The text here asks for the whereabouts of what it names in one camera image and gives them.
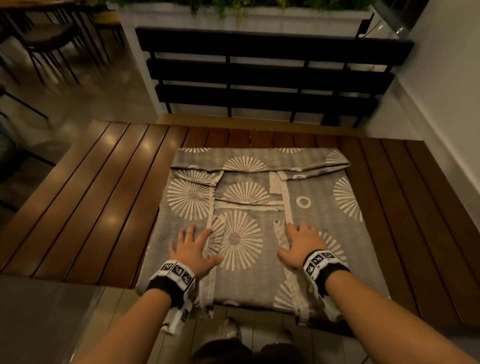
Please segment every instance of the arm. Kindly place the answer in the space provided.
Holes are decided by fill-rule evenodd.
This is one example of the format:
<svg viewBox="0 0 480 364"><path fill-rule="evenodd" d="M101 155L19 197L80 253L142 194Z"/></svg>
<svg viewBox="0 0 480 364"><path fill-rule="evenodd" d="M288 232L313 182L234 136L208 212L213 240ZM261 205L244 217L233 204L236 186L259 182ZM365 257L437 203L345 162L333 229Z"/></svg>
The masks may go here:
<svg viewBox="0 0 480 364"><path fill-rule="evenodd" d="M327 250L325 241L305 221L299 231L287 224L290 251L278 255L294 268L302 269L314 250ZM438 364L478 362L409 311L383 297L350 272L333 272L325 282L328 295L343 314L368 355L380 364Z"/></svg>
<svg viewBox="0 0 480 364"><path fill-rule="evenodd" d="M184 240L183 229L179 232L177 250L170 243L170 259L188 266L195 276L201 276L222 262L215 255L204 259L202 251L212 233L206 229L193 241L195 225L191 224ZM155 340L170 309L171 297L158 289L148 289L100 342L77 364L144 364L147 362Z"/></svg>

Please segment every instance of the black slat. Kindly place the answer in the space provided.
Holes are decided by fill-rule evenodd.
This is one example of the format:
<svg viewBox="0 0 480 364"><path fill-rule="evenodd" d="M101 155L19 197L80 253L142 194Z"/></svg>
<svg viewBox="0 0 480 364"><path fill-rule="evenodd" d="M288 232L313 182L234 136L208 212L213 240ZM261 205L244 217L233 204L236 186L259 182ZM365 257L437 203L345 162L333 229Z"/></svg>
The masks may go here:
<svg viewBox="0 0 480 364"><path fill-rule="evenodd" d="M343 71L257 64L148 59L154 80L190 81L212 84L336 90L384 94L394 75L385 72Z"/></svg>
<svg viewBox="0 0 480 364"><path fill-rule="evenodd" d="M375 98L295 94L213 87L161 85L160 102L172 104L231 106L232 108L312 112L317 114L370 116L378 105Z"/></svg>
<svg viewBox="0 0 480 364"><path fill-rule="evenodd" d="M413 42L400 39L279 35L140 27L145 51L401 65Z"/></svg>

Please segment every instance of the cable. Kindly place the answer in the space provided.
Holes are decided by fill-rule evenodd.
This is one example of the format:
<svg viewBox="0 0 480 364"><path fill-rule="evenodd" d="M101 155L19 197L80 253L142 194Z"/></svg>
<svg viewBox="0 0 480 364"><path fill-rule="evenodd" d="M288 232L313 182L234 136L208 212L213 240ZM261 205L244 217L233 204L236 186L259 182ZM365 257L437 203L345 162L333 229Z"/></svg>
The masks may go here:
<svg viewBox="0 0 480 364"><path fill-rule="evenodd" d="M378 26L378 24L380 24L382 22L382 20L383 19L380 19L380 21L367 34L365 34L362 38L365 38L368 34L370 34L372 32L372 30L374 30Z"/></svg>
<svg viewBox="0 0 480 364"><path fill-rule="evenodd" d="M367 355L367 357L365 359L363 359L363 362L361 362L360 364L365 364L365 362L368 360L369 356Z"/></svg>

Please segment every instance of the forearm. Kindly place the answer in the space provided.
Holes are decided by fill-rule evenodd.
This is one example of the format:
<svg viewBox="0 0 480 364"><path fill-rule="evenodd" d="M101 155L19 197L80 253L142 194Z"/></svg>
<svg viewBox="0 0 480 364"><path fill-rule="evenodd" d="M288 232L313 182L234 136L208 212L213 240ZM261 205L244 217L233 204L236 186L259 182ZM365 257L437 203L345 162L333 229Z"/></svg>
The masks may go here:
<svg viewBox="0 0 480 364"><path fill-rule="evenodd" d="M167 293L148 290L78 364L146 363L170 303Z"/></svg>
<svg viewBox="0 0 480 364"><path fill-rule="evenodd" d="M376 363L477 363L422 320L351 273L332 273L325 287Z"/></svg>

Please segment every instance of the shoe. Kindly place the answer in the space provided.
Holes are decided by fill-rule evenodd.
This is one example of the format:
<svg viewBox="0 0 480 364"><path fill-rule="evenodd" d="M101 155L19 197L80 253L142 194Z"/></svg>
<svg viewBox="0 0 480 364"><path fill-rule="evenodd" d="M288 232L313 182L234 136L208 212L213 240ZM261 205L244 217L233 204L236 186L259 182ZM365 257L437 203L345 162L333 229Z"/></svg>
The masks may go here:
<svg viewBox="0 0 480 364"><path fill-rule="evenodd" d="M280 332L276 336L274 344L293 344L293 335L290 330Z"/></svg>
<svg viewBox="0 0 480 364"><path fill-rule="evenodd" d="M231 317L227 317L223 323L223 338L241 341L240 325Z"/></svg>

